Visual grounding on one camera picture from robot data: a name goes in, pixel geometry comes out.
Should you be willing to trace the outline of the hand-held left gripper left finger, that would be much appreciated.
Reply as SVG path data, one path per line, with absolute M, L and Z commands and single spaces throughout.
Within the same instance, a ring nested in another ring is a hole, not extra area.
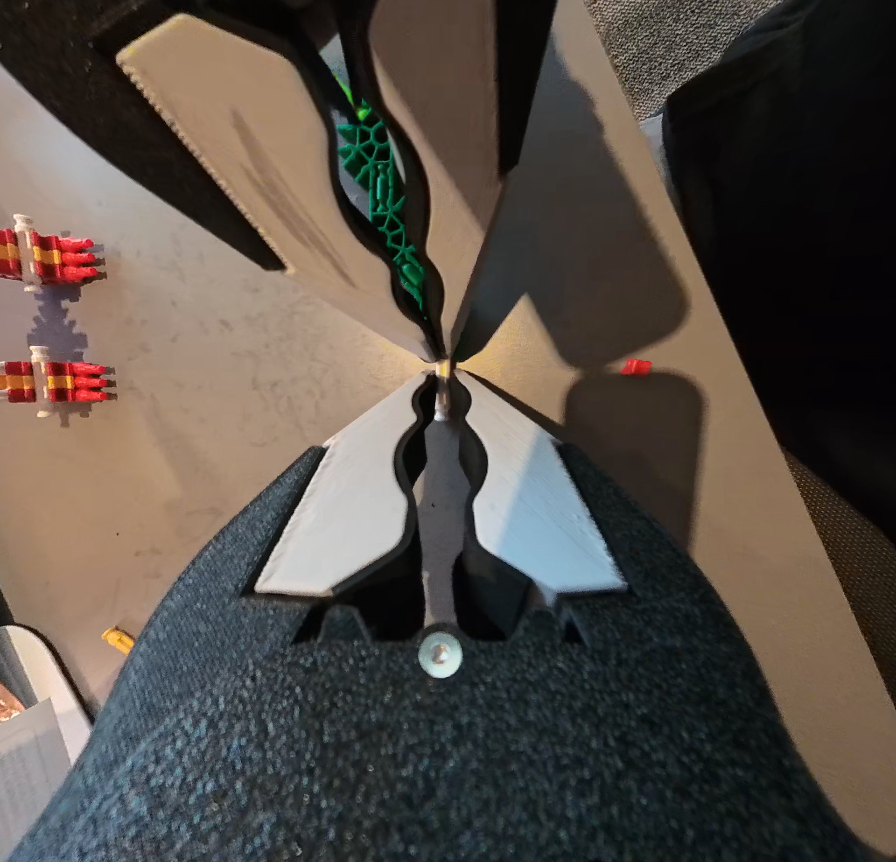
M 423 428 L 421 372 L 332 436 L 254 584 L 265 595 L 336 595 L 408 545 L 415 463 Z

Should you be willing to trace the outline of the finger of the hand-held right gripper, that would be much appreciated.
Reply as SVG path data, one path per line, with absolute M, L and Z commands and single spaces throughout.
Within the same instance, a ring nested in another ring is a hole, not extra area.
M 425 310 L 454 360 L 504 185 L 497 0 L 342 0 L 342 29 L 350 71 L 396 143 Z
M 431 332 L 397 298 L 382 236 L 338 174 L 329 106 L 279 53 L 177 14 L 116 62 L 307 291 L 425 362 Z

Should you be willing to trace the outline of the person's black clothing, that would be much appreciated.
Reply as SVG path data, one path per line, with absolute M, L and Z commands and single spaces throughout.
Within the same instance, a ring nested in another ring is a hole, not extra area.
M 895 0 L 788 0 L 666 103 L 686 231 L 781 433 L 894 446 Z

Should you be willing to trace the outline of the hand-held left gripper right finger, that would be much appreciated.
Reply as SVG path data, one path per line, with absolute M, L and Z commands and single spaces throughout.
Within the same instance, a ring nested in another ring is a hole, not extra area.
M 560 454 L 535 421 L 465 372 L 466 424 L 486 472 L 473 497 L 477 542 L 532 580 L 545 598 L 627 588 Z

